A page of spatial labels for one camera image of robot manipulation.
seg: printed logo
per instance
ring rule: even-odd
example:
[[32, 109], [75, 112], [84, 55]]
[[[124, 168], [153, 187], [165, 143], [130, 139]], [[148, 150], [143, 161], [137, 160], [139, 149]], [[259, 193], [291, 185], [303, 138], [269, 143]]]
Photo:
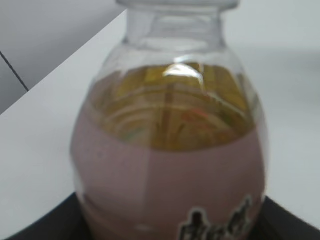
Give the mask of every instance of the printed logo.
[[178, 240], [236, 240], [249, 230], [251, 206], [252, 198], [247, 196], [225, 225], [210, 223], [204, 209], [193, 208], [188, 221], [180, 227]]

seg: clear plastic bottle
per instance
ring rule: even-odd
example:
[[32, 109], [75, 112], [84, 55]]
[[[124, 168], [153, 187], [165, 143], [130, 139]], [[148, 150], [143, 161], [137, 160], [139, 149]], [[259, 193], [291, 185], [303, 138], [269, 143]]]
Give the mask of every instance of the clear plastic bottle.
[[127, 35], [75, 126], [97, 240], [245, 240], [264, 201], [266, 124], [223, 38], [238, 0], [119, 0]]

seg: black base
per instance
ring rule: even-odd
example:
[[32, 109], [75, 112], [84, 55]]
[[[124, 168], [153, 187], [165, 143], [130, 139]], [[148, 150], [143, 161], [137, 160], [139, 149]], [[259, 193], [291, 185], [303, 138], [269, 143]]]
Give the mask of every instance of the black base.
[[[47, 216], [7, 240], [93, 240], [75, 194]], [[320, 240], [320, 231], [267, 198], [249, 240]]]

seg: bottle neck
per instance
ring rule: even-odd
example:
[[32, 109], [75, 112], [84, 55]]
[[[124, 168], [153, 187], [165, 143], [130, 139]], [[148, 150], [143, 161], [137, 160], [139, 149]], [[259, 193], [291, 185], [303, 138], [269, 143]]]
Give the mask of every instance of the bottle neck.
[[175, 52], [212, 52], [226, 47], [221, 13], [129, 9], [126, 44], [140, 49]]

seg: white table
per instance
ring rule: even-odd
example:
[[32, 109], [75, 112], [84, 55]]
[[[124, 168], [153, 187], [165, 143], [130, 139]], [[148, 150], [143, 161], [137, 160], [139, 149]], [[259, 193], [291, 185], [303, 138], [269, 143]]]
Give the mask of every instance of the white table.
[[[69, 145], [91, 79], [125, 32], [123, 13], [0, 116], [0, 239], [72, 192]], [[235, 47], [260, 92], [270, 130], [267, 194], [320, 229], [320, 55]]]

